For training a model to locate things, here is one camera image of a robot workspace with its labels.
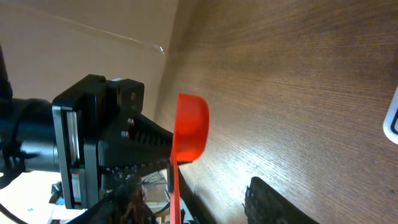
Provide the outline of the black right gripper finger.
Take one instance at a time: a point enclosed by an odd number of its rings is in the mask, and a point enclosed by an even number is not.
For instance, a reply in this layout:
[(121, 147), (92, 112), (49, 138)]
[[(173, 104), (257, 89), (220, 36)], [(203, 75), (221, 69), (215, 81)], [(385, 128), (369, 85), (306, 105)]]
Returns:
[(260, 177), (246, 188), (244, 213), (249, 224), (318, 224)]

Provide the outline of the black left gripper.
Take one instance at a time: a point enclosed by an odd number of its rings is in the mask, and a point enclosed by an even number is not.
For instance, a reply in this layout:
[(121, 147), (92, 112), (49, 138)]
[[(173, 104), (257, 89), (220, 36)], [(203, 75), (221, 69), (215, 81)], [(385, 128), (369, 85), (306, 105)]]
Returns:
[(120, 115), (123, 109), (142, 111), (143, 99), (141, 82), (87, 75), (53, 100), (67, 209), (92, 207), (100, 200), (100, 187), (113, 190), (167, 168), (173, 133), (142, 114)]

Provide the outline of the orange measuring scoop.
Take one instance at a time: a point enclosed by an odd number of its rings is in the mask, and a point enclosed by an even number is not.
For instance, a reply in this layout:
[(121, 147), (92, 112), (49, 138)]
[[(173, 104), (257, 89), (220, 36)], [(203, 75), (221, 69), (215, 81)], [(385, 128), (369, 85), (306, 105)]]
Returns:
[(209, 122), (209, 109), (203, 98), (186, 93), (178, 94), (168, 168), (170, 223), (172, 224), (182, 222), (178, 163), (193, 162), (202, 155), (208, 138)]

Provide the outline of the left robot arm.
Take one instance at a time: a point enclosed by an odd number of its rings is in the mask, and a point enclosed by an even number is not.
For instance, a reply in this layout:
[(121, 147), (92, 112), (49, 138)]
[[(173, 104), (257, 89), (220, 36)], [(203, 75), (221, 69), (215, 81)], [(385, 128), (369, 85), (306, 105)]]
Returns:
[(1, 187), (58, 172), (69, 209), (90, 208), (134, 173), (167, 167), (173, 134), (142, 114), (144, 84), (88, 75), (53, 101), (17, 99), (1, 68)]

